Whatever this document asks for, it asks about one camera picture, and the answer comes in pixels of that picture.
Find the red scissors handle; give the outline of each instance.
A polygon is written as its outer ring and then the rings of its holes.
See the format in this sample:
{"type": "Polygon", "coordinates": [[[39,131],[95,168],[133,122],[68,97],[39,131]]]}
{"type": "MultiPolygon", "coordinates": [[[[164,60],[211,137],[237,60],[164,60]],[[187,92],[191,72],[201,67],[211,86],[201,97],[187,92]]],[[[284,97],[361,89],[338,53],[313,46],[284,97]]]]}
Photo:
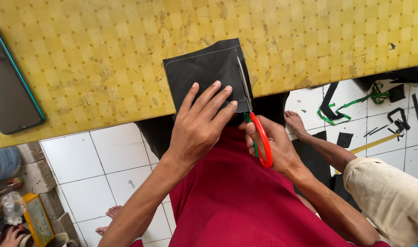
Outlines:
{"type": "Polygon", "coordinates": [[[255,124],[255,127],[258,130],[258,133],[260,134],[261,141],[263,142],[264,152],[265,152],[267,161],[264,160],[264,158],[261,155],[260,149],[258,148],[258,155],[260,157],[261,164],[265,168],[270,168],[273,165],[273,157],[271,155],[271,148],[270,148],[270,143],[268,142],[267,134],[264,131],[261,121],[257,117],[255,117],[254,113],[249,113],[249,117],[250,117],[250,120],[255,124]]]}

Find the hand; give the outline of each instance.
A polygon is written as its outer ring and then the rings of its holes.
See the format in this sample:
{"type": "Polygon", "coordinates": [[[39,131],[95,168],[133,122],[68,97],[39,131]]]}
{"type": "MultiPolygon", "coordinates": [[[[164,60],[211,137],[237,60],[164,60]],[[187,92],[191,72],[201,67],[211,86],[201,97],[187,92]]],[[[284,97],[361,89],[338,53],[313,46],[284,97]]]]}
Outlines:
{"type": "MultiPolygon", "coordinates": [[[[289,179],[306,168],[294,150],[293,144],[291,143],[285,128],[261,115],[257,115],[256,117],[261,121],[270,143],[271,153],[273,155],[272,168],[289,179]]],[[[240,124],[239,129],[245,129],[247,131],[245,140],[247,147],[249,148],[249,153],[255,156],[255,149],[253,147],[253,141],[255,141],[261,151],[261,155],[265,159],[265,153],[263,152],[264,146],[261,137],[256,130],[255,124],[244,121],[240,124]]]]}
{"type": "Polygon", "coordinates": [[[172,158],[185,171],[190,171],[212,149],[237,109],[238,102],[232,101],[217,114],[232,93],[232,87],[227,86],[212,98],[220,87],[220,81],[214,82],[191,107],[199,89],[195,82],[177,114],[166,157],[172,158]]]}
{"type": "Polygon", "coordinates": [[[21,240],[27,236],[27,234],[21,234],[16,237],[17,234],[21,231],[20,228],[14,231],[14,227],[12,226],[9,228],[8,233],[6,234],[6,238],[3,241],[3,243],[0,245],[0,247],[18,247],[21,240]]]}

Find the red shirt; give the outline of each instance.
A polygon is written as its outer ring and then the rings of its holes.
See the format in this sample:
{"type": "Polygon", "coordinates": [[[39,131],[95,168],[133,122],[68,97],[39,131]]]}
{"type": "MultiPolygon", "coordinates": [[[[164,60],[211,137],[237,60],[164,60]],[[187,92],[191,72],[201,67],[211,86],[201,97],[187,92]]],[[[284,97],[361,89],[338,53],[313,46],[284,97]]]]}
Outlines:
{"type": "Polygon", "coordinates": [[[170,247],[355,246],[308,209],[287,178],[249,154],[237,127],[226,127],[169,195],[177,225],[170,247]]]}

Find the yellow box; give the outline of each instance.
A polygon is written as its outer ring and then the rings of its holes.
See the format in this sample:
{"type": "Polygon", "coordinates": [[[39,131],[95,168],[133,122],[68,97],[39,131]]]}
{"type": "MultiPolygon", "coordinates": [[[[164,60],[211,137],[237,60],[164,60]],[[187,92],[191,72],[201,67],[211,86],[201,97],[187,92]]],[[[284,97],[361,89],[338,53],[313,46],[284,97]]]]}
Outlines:
{"type": "Polygon", "coordinates": [[[24,214],[30,233],[37,247],[46,246],[55,234],[50,226],[46,211],[38,194],[27,193],[23,196],[27,204],[27,211],[24,214]]]}

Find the yellow measuring tape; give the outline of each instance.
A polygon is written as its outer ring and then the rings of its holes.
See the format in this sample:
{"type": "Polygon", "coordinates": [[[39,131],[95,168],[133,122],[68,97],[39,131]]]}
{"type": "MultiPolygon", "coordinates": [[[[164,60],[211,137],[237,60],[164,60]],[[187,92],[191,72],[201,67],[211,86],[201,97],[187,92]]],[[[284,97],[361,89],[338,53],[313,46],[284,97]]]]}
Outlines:
{"type": "Polygon", "coordinates": [[[352,149],[350,152],[351,152],[352,154],[359,153],[359,152],[361,152],[361,151],[363,151],[363,150],[366,150],[366,149],[372,148],[373,146],[377,146],[378,144],[382,144],[383,142],[387,142],[387,141],[389,141],[389,140],[392,140],[392,139],[394,139],[395,137],[399,136],[399,135],[400,135],[400,133],[401,133],[401,132],[399,132],[399,133],[395,133],[395,134],[392,134],[392,135],[387,136],[387,137],[385,137],[385,138],[382,138],[382,139],[380,139],[380,140],[377,140],[377,141],[375,141],[375,142],[371,142],[371,143],[368,143],[368,144],[363,145],[363,146],[361,146],[361,147],[358,147],[358,148],[356,148],[356,149],[352,149]]]}

